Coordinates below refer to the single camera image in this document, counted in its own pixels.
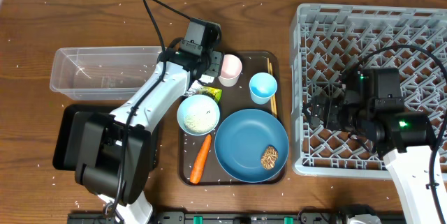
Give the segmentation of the pink and white cup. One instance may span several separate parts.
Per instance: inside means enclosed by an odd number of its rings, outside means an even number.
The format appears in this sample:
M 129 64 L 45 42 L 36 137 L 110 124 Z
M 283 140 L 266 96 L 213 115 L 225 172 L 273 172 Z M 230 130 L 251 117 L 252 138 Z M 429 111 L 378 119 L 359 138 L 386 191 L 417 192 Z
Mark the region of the pink and white cup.
M 220 83 L 225 87 L 234 86 L 242 72 L 242 62 L 239 57 L 233 54 L 225 54 L 221 74 L 219 76 Z

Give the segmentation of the green foil snack wrapper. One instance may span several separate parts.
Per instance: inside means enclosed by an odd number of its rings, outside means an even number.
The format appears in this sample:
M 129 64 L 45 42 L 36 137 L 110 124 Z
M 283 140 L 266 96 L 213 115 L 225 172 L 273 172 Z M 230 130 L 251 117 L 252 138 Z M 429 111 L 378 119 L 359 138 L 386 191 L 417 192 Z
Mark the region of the green foil snack wrapper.
M 196 80 L 192 83 L 189 89 L 185 92 L 185 97 L 193 95 L 209 96 L 216 103 L 221 100 L 222 90 L 214 87 L 205 86 L 201 81 Z

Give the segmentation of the light blue rice bowl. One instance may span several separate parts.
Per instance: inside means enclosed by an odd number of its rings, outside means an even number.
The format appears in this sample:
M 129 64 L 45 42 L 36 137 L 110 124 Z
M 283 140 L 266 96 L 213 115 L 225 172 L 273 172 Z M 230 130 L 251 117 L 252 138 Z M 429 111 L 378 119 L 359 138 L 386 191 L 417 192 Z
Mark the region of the light blue rice bowl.
M 206 135 L 217 127 L 220 120 L 218 104 L 205 95 L 184 99 L 177 110 L 177 122 L 189 135 Z

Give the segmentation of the light blue cup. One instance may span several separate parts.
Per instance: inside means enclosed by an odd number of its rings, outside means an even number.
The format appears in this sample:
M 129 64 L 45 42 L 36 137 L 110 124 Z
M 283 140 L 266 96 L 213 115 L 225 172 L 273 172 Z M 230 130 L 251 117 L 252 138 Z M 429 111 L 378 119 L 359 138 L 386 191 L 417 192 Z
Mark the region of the light blue cup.
M 277 92 L 278 84 L 269 73 L 256 73 L 249 81 L 251 99 L 258 105 L 266 104 Z

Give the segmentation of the orange carrot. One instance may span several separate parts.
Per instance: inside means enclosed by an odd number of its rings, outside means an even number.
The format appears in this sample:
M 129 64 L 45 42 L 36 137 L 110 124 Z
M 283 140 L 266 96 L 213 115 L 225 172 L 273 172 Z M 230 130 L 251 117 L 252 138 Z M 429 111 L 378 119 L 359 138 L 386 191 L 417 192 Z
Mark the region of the orange carrot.
M 195 162 L 192 167 L 192 171 L 190 174 L 190 182 L 193 184 L 198 184 L 202 178 L 203 170 L 205 168 L 207 155 L 210 152 L 210 146 L 212 143 L 212 136 L 208 134 L 203 144 L 198 152 L 198 155 L 196 156 Z

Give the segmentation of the white napkin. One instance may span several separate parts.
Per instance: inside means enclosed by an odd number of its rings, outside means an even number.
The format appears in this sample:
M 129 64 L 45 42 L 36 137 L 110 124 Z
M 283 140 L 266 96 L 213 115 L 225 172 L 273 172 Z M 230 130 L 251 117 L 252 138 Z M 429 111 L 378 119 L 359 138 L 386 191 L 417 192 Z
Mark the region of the white napkin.
M 199 81 L 200 83 L 203 83 L 204 85 L 206 85 L 206 84 L 211 84 L 211 83 L 213 83 L 213 81 L 214 81 L 214 77 L 209 76 L 209 75 L 202 74 L 201 77 L 200 77 L 200 79 L 199 79 L 198 81 Z

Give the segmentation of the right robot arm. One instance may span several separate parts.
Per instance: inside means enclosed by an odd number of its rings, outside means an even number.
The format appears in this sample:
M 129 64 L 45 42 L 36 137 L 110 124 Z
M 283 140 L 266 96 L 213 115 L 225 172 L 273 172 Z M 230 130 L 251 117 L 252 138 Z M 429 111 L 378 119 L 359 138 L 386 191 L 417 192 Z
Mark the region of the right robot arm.
M 398 69 L 357 70 L 342 84 L 342 97 L 313 96 L 302 106 L 308 123 L 372 142 L 370 150 L 384 161 L 406 221 L 445 223 L 440 139 L 425 113 L 405 110 Z

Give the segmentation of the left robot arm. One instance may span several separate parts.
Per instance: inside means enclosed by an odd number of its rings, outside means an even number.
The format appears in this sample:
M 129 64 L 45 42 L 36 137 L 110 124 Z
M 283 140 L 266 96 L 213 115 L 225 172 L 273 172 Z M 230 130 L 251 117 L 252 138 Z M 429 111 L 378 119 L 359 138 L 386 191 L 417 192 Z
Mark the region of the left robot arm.
M 104 202 L 92 223 L 148 223 L 153 208 L 144 194 L 156 160 L 156 128 L 170 106 L 202 76 L 217 77 L 223 53 L 217 23 L 191 18 L 183 38 L 159 54 L 153 74 L 125 104 L 71 105 L 64 111 L 53 166 Z

